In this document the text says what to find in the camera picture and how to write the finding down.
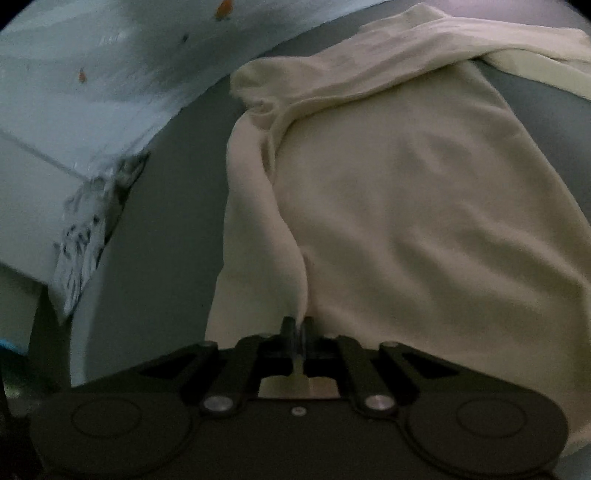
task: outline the silver screw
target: silver screw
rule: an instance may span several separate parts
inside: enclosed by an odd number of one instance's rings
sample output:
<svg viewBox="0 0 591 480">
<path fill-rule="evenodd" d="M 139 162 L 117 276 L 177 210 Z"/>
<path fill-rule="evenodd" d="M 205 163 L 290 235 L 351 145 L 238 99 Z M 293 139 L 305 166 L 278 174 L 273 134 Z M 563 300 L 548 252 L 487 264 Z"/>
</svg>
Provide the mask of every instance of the silver screw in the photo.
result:
<svg viewBox="0 0 591 480">
<path fill-rule="evenodd" d="M 306 407 L 293 407 L 291 409 L 291 414 L 294 417 L 303 417 L 308 413 L 308 409 Z"/>
<path fill-rule="evenodd" d="M 389 395 L 370 395 L 365 399 L 365 406 L 371 410 L 386 411 L 396 405 Z"/>
<path fill-rule="evenodd" d="M 234 402 L 231 398 L 222 395 L 214 395 L 213 397 L 206 398 L 203 402 L 203 406 L 209 411 L 220 413 L 230 410 L 234 406 Z"/>
</svg>

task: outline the cream towel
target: cream towel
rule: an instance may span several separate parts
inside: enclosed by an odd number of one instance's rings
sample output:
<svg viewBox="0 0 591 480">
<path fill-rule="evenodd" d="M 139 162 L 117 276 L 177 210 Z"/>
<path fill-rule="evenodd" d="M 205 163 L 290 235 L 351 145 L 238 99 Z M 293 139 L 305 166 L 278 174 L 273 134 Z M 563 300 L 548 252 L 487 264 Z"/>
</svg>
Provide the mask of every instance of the cream towel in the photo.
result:
<svg viewBox="0 0 591 480">
<path fill-rule="evenodd" d="M 207 337 L 311 314 L 398 340 L 553 398 L 570 452 L 591 439 L 591 228 L 480 56 L 591 98 L 583 32 L 425 5 L 234 74 L 249 110 Z"/>
</svg>

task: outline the gray surface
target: gray surface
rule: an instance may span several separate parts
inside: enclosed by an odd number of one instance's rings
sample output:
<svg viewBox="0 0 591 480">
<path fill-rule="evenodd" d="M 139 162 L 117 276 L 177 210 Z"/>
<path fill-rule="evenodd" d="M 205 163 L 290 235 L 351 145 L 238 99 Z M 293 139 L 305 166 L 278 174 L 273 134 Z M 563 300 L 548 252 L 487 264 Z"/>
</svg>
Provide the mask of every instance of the gray surface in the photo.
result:
<svg viewBox="0 0 591 480">
<path fill-rule="evenodd" d="M 369 21 L 417 3 L 394 0 L 322 25 L 272 55 L 309 55 Z M 449 14 L 549 27 L 591 25 L 554 0 L 434 0 Z M 536 82 L 483 66 L 590 218 L 591 106 Z M 240 116 L 225 79 L 154 139 L 152 157 L 74 315 L 74 384 L 111 374 L 203 339 L 222 266 L 225 145 Z M 562 461 L 565 479 L 591 478 L 591 449 Z"/>
</svg>

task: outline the orange paint speck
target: orange paint speck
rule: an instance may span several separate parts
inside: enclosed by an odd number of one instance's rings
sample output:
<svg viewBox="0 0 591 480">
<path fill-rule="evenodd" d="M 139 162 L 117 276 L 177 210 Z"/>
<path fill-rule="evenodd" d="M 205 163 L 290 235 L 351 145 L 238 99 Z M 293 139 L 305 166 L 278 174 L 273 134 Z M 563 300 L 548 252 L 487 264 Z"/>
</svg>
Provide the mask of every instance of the orange paint speck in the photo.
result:
<svg viewBox="0 0 591 480">
<path fill-rule="evenodd" d="M 232 4 L 232 0 L 223 0 L 220 6 L 217 8 L 216 20 L 220 21 L 224 18 L 227 18 L 228 15 L 232 13 L 233 9 L 234 5 Z"/>
</svg>

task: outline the fabric fold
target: fabric fold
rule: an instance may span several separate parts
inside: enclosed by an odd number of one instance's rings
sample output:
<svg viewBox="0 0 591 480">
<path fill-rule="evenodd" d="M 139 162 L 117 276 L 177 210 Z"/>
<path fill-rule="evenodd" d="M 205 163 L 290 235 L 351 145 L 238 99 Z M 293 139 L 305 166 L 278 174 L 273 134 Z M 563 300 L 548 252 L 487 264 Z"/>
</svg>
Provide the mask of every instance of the fabric fold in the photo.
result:
<svg viewBox="0 0 591 480">
<path fill-rule="evenodd" d="M 249 110 L 206 336 L 312 315 L 397 340 L 548 395 L 569 453 L 591 439 L 591 228 L 474 58 L 591 92 L 583 32 L 426 5 L 233 75 Z"/>
</svg>

